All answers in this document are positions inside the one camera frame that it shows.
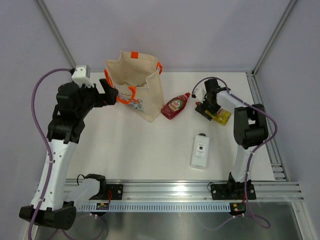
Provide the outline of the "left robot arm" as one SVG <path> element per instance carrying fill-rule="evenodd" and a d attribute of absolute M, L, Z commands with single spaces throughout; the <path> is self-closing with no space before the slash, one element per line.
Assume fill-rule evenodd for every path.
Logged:
<path fill-rule="evenodd" d="M 69 82 L 58 88 L 57 104 L 45 137 L 49 146 L 34 199 L 20 209 L 19 217 L 37 226 L 69 230 L 76 219 L 77 208 L 87 200 L 107 200 L 110 196 L 103 175 L 89 173 L 76 190 L 64 197 L 65 181 L 71 159 L 85 128 L 84 119 L 93 108 L 114 105 L 118 91 L 106 79 L 100 79 L 104 90 L 78 86 Z"/>

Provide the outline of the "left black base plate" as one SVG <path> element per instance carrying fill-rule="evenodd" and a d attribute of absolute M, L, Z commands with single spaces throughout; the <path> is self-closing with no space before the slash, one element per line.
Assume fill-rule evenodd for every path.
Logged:
<path fill-rule="evenodd" d="M 97 194 L 98 200 L 122 200 L 123 197 L 123 184 L 106 184 Z"/>

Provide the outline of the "yellow dish soap bottle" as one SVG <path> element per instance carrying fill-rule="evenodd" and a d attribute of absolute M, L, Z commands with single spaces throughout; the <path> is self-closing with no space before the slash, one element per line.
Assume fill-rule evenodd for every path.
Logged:
<path fill-rule="evenodd" d="M 214 120 L 215 122 L 225 126 L 228 121 L 229 121 L 229 118 L 231 117 L 231 113 L 223 108 L 220 108 L 218 110 L 218 112 L 216 113 L 216 115 L 213 117 L 212 120 Z"/>

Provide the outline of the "left small circuit board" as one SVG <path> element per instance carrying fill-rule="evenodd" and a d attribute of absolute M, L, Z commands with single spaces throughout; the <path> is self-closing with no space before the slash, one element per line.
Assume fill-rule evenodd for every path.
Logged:
<path fill-rule="evenodd" d="M 96 204 L 96 210 L 108 211 L 109 207 L 110 205 L 107 202 L 100 202 Z"/>

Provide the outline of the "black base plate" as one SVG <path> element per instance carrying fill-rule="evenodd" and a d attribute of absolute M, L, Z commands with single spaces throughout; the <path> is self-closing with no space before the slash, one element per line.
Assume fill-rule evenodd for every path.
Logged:
<path fill-rule="evenodd" d="M 98 200 L 122 200 L 123 197 L 123 184 L 106 184 L 97 194 Z"/>
<path fill-rule="evenodd" d="M 245 188 L 229 191 L 227 184 L 215 184 L 209 185 L 209 190 L 213 200 L 245 200 Z M 254 185 L 251 183 L 247 186 L 247 198 L 249 200 L 256 200 L 257 195 Z"/>

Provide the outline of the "aluminium mounting rail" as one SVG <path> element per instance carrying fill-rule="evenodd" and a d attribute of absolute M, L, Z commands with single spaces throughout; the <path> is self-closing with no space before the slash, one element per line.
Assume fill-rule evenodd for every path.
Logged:
<path fill-rule="evenodd" d="M 211 201 L 205 181 L 145 182 L 124 181 L 122 200 L 130 202 L 203 202 Z M 258 202 L 302 202 L 304 195 L 297 182 L 256 181 Z"/>

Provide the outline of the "right small circuit board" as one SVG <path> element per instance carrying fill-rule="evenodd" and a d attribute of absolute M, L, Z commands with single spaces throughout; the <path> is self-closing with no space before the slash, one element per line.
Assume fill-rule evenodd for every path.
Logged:
<path fill-rule="evenodd" d="M 245 203 L 230 203 L 230 212 L 231 216 L 242 215 L 246 213 L 247 207 Z"/>

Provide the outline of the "cream canvas tote bag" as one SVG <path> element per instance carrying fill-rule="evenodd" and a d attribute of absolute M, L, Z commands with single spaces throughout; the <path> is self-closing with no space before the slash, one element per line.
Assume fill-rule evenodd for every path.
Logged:
<path fill-rule="evenodd" d="M 118 90 L 117 102 L 151 123 L 165 105 L 162 64 L 155 56 L 122 51 L 118 60 L 106 60 L 107 83 Z"/>

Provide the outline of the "red dish soap bottle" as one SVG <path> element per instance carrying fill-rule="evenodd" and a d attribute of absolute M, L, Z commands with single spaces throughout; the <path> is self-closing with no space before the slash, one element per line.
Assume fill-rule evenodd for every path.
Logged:
<path fill-rule="evenodd" d="M 186 107 L 190 95 L 189 92 L 186 92 L 185 94 L 172 98 L 162 107 L 160 112 L 167 119 L 172 120 Z"/>

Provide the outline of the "left corner aluminium post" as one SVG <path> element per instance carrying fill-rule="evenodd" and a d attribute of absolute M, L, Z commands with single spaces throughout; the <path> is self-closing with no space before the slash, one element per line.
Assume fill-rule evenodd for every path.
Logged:
<path fill-rule="evenodd" d="M 56 21 L 54 20 L 47 4 L 45 3 L 44 0 L 35 0 L 34 1 L 36 6 L 38 7 L 43 19 L 45 20 L 49 30 L 51 31 L 53 37 L 55 38 L 57 44 L 59 45 L 63 55 L 65 56 L 66 60 L 68 61 L 69 65 L 71 68 L 76 67 L 76 61 L 74 57 L 72 56 L 57 24 Z"/>

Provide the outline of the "corner aluminium post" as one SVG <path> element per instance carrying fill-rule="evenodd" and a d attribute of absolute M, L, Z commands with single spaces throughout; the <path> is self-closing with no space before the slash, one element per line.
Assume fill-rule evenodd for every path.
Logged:
<path fill-rule="evenodd" d="M 53 37 L 55 38 L 57 44 L 59 45 L 63 55 L 65 56 L 66 60 L 68 61 L 69 65 L 71 68 L 76 67 L 76 61 L 74 57 L 72 56 L 57 24 L 56 21 L 54 20 L 47 4 L 45 3 L 44 0 L 35 0 L 34 1 L 36 6 L 38 7 L 43 19 L 45 20 L 49 30 L 51 31 Z"/>
<path fill-rule="evenodd" d="M 293 12 L 295 6 L 297 5 L 299 1 L 298 0 L 290 0 L 285 7 L 279 21 L 277 22 L 275 29 L 273 30 L 270 38 L 267 41 L 267 44 L 265 45 L 260 57 L 258 58 L 257 63 L 255 64 L 253 70 L 251 71 L 251 74 L 253 76 L 256 76 L 259 72 L 260 68 L 264 64 L 267 56 L 269 55 L 270 51 L 273 48 L 273 45 L 275 44 L 276 40 L 278 39 L 283 27 L 285 26 L 288 18 L 290 17 L 291 13 Z"/>

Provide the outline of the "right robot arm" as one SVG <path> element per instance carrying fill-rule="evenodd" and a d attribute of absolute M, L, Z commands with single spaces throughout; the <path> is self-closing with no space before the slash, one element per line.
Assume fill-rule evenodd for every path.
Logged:
<path fill-rule="evenodd" d="M 254 200 L 250 172 L 255 152 L 269 136 L 265 108 L 240 99 L 228 86 L 220 86 L 222 81 L 218 77 L 206 77 L 201 80 L 204 89 L 194 88 L 191 92 L 192 98 L 198 100 L 195 111 L 207 120 L 221 120 L 223 112 L 233 116 L 233 137 L 237 143 L 235 162 L 226 183 L 212 184 L 210 192 L 214 200 L 240 200 L 246 195 Z"/>

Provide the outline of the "right corner aluminium post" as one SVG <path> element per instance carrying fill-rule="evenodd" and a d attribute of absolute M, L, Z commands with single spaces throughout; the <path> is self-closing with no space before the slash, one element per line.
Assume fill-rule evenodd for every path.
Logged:
<path fill-rule="evenodd" d="M 283 27 L 285 26 L 288 18 L 290 17 L 291 13 L 293 12 L 295 6 L 297 5 L 299 1 L 298 0 L 290 0 L 285 7 L 279 21 L 277 22 L 275 29 L 273 30 L 270 38 L 267 41 L 267 44 L 265 45 L 260 57 L 258 58 L 257 63 L 255 64 L 253 70 L 251 71 L 251 74 L 253 76 L 256 76 L 259 72 L 260 68 L 264 64 L 267 56 L 269 55 L 270 51 L 273 48 L 273 45 L 275 44 L 276 40 L 278 39 Z"/>

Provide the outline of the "small circuit board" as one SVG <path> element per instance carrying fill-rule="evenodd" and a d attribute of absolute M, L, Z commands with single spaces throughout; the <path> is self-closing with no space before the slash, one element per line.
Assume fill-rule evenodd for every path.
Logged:
<path fill-rule="evenodd" d="M 242 215 L 246 213 L 247 207 L 245 203 L 230 203 L 230 212 L 231 216 Z"/>
<path fill-rule="evenodd" d="M 100 202 L 96 204 L 96 210 L 108 211 L 109 207 L 110 205 L 107 202 Z"/>

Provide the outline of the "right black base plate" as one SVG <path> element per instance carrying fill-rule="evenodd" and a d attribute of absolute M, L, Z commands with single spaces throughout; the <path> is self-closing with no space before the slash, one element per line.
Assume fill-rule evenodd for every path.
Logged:
<path fill-rule="evenodd" d="M 229 191 L 227 184 L 215 184 L 209 185 L 209 190 L 213 200 L 245 200 L 245 188 Z M 249 200 L 256 200 L 257 195 L 254 185 L 251 183 L 247 186 L 247 198 Z"/>

